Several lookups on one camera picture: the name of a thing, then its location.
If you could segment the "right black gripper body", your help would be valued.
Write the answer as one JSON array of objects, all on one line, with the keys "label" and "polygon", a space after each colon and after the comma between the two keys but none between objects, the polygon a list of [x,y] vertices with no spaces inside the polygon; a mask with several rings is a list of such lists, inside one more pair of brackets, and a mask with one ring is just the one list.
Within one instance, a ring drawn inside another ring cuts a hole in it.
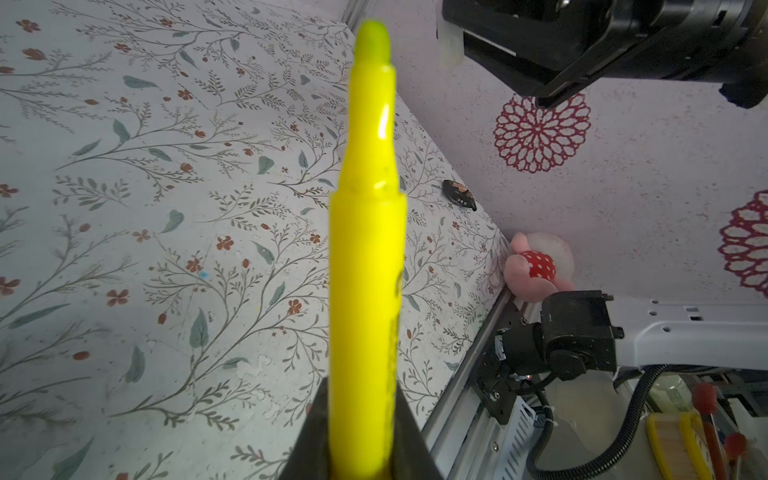
[{"label": "right black gripper body", "polygon": [[717,83],[750,109],[767,96],[761,0],[445,1],[462,52],[553,109],[601,78]]}]

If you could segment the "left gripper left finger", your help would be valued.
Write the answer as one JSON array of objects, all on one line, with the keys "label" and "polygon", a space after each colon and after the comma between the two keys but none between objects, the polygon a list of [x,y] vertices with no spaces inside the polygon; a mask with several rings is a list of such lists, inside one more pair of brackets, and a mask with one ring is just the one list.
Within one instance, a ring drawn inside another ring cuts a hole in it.
[{"label": "left gripper left finger", "polygon": [[312,401],[299,436],[280,473],[280,480],[330,478],[328,379],[324,378]]}]

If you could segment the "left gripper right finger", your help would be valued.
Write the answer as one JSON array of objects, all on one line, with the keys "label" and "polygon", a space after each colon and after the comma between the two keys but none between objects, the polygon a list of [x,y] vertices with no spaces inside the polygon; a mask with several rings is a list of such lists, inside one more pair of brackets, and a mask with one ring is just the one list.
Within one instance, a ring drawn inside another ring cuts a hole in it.
[{"label": "left gripper right finger", "polygon": [[397,385],[392,449],[394,480],[442,480],[400,385]]}]

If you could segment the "translucent highlighter cap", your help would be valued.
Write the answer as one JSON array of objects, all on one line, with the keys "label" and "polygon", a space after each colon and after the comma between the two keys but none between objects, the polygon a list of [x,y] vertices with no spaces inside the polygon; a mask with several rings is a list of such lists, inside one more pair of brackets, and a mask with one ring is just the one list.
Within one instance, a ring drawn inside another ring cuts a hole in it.
[{"label": "translucent highlighter cap", "polygon": [[440,14],[437,15],[439,62],[443,71],[450,71],[463,61],[463,33],[460,27],[447,22]]}]

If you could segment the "yellow highlighter pen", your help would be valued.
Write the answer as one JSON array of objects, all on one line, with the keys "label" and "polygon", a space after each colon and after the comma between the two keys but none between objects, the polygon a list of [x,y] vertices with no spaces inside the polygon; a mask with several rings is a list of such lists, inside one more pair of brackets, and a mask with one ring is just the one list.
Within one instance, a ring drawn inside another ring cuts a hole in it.
[{"label": "yellow highlighter pen", "polygon": [[407,199],[395,154],[396,70],[378,21],[358,31],[348,90],[347,148],[329,207],[331,476],[387,479]]}]

